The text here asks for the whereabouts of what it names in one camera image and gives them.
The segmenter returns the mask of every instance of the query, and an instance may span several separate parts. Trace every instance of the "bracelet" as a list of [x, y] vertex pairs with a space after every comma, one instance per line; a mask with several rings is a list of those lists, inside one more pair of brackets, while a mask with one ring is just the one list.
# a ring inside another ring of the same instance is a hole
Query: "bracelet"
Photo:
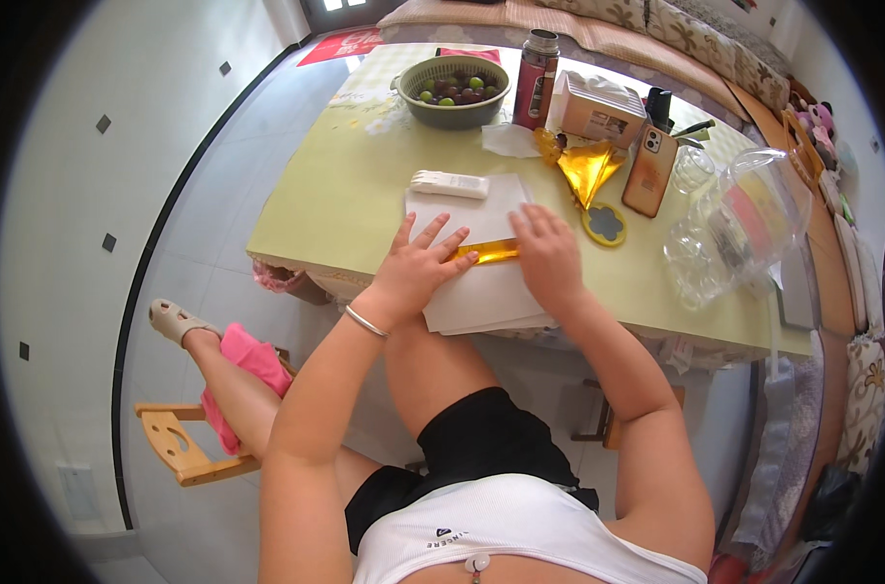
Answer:
[[384, 337], [384, 338], [387, 338], [388, 336], [390, 336], [389, 333], [385, 333], [385, 332], [381, 331], [378, 327], [374, 326], [374, 325], [371, 324], [370, 322], [368, 322], [368, 321], [364, 320], [363, 318], [361, 318], [361, 316], [360, 316], [357, 312], [355, 312], [355, 310], [352, 310], [352, 306], [351, 306], [351, 305], [345, 307], [345, 314], [347, 314], [348, 316], [350, 316], [350, 317], [352, 317], [353, 319], [355, 319], [355, 321], [357, 321], [358, 324], [360, 324], [361, 326], [365, 327], [365, 328], [366, 328], [368, 331], [370, 331], [371, 333], [375, 333], [375, 334], [377, 334], [378, 336], [382, 336], [382, 337]]

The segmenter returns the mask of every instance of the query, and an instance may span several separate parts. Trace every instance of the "glass cup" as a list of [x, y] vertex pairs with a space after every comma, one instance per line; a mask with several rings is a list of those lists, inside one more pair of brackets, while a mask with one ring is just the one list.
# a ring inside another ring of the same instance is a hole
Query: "glass cup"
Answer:
[[680, 148], [676, 163], [673, 164], [673, 186], [682, 194], [696, 191], [715, 174], [715, 163], [694, 146]]

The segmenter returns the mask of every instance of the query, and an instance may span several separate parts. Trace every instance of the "smartphone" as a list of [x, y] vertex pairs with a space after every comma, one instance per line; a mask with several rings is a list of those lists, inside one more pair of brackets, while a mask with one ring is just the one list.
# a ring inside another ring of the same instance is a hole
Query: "smartphone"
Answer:
[[644, 128], [621, 202], [650, 219], [656, 217], [678, 149], [676, 138], [655, 126]]

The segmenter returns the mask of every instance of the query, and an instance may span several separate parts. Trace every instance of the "beige sandal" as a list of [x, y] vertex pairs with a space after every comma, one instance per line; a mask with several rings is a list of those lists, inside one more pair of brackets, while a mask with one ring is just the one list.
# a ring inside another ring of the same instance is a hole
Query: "beige sandal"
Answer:
[[182, 308], [168, 300], [157, 298], [151, 303], [148, 317], [151, 326], [157, 333], [161, 333], [169, 340], [182, 347], [183, 336], [193, 329], [205, 329], [218, 334], [222, 338], [222, 331], [199, 317], [194, 317]]

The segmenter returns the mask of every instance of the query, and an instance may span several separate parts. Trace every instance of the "white crop top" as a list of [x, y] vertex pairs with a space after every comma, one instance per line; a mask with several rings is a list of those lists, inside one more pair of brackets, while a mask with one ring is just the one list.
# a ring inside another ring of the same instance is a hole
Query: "white crop top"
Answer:
[[437, 489], [375, 521], [361, 539], [354, 584], [397, 584], [482, 551], [536, 558], [611, 584], [707, 582], [697, 567], [617, 537], [549, 482], [497, 474]]

